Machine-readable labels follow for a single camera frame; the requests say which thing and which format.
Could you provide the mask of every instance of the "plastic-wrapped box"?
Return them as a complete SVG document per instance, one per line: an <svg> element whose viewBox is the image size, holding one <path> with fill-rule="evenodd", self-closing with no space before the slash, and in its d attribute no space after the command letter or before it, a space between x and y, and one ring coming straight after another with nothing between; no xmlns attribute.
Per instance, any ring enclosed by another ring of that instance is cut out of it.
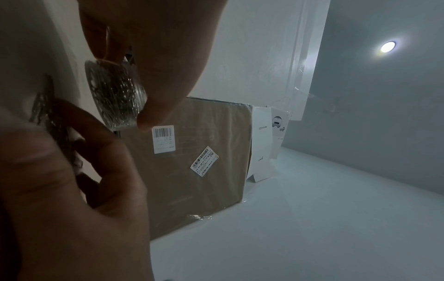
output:
<svg viewBox="0 0 444 281"><path fill-rule="evenodd" d="M150 133L120 132L148 189L151 238L241 202L250 105L187 98Z"/></svg>

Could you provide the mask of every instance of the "tilted barcode sticker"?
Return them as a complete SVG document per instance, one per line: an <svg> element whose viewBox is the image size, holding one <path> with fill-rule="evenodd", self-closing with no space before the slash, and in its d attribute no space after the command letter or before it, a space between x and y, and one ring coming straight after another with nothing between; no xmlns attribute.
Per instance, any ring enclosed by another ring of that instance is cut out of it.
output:
<svg viewBox="0 0 444 281"><path fill-rule="evenodd" d="M176 150L174 126L157 126L152 129L154 154Z"/></svg>
<svg viewBox="0 0 444 281"><path fill-rule="evenodd" d="M207 148L199 155L190 168L199 176L203 177L217 159L219 159L219 156L209 146L207 146Z"/></svg>

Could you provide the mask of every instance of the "hand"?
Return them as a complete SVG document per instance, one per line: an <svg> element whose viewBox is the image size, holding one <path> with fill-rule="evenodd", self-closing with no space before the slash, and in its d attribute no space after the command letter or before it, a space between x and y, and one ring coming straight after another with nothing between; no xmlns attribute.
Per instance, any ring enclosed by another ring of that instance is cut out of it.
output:
<svg viewBox="0 0 444 281"><path fill-rule="evenodd" d="M78 0L96 58L121 63L132 45L148 95L138 126L168 117L193 89L210 55L227 0Z"/></svg>
<svg viewBox="0 0 444 281"><path fill-rule="evenodd" d="M102 181L76 179L38 128L0 136L0 197L20 250L18 279L153 280L146 188L128 150L85 111L67 102L57 108L85 138L75 148Z"/></svg>

